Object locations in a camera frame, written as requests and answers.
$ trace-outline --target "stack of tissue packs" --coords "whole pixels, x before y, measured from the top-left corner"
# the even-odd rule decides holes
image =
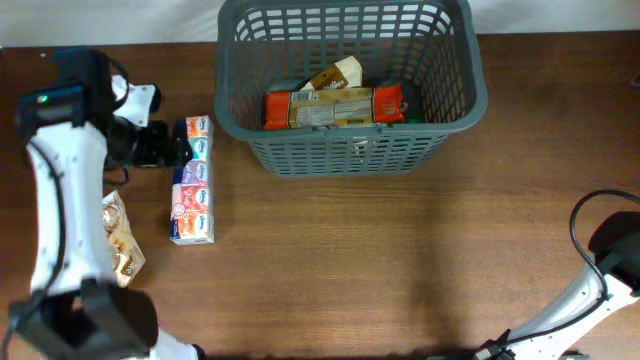
[[[178,245],[213,243],[213,126],[208,116],[184,122],[193,159],[173,175],[171,240]]]

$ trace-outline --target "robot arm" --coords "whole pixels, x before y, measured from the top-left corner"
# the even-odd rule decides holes
[[[597,310],[574,325],[547,336],[507,346],[516,360],[558,359],[582,336],[608,316],[638,300],[633,289],[612,275],[605,275],[610,298]],[[552,329],[577,317],[591,308],[602,295],[600,281],[594,272],[585,267],[549,306],[534,319],[509,333],[509,340]]]
[[[640,204],[640,198],[618,190],[586,195],[572,213],[572,229],[580,206],[598,195],[616,195]],[[640,298],[640,212],[613,214],[593,234],[589,250],[595,261],[577,245],[587,266],[549,306],[534,319],[491,341],[475,360],[559,359],[598,323]]]
[[[19,107],[36,178],[38,255],[32,297],[11,305],[11,326],[52,359],[196,360],[196,347],[158,329],[148,296],[115,285],[100,215],[105,163],[182,165],[190,154],[169,156],[166,125],[148,121],[158,106],[154,85],[112,79],[110,59],[97,51],[55,59],[58,86],[24,96]]]

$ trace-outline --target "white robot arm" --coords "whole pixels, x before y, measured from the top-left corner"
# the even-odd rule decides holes
[[[159,101],[154,85],[129,84],[117,63],[122,76],[112,78],[111,60],[94,50],[63,50],[55,59],[59,86],[23,97],[19,107],[36,178],[38,253],[32,298],[11,306],[10,330],[53,359],[198,360],[198,347],[158,329],[144,293],[115,285],[100,215],[105,160],[162,166],[190,154],[165,157],[170,143],[162,131],[154,134],[166,139],[147,141],[147,126],[164,126],[149,122]]]

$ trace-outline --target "snack bag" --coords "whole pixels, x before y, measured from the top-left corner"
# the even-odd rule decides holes
[[[105,240],[111,248],[111,259],[116,283],[129,285],[146,262],[142,250],[131,235],[131,227],[124,203],[118,190],[102,199],[102,224]]]

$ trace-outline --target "food package in basket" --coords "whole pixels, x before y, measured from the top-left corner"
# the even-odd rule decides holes
[[[176,126],[182,124],[193,159],[173,175],[170,238],[178,245],[213,243],[213,126],[208,116],[188,117]]]
[[[102,199],[102,224],[111,250],[116,283],[120,287],[126,287],[146,260],[131,234],[127,211],[118,190]]]
[[[337,90],[362,86],[362,66],[355,57],[344,60],[324,69],[300,90]]]

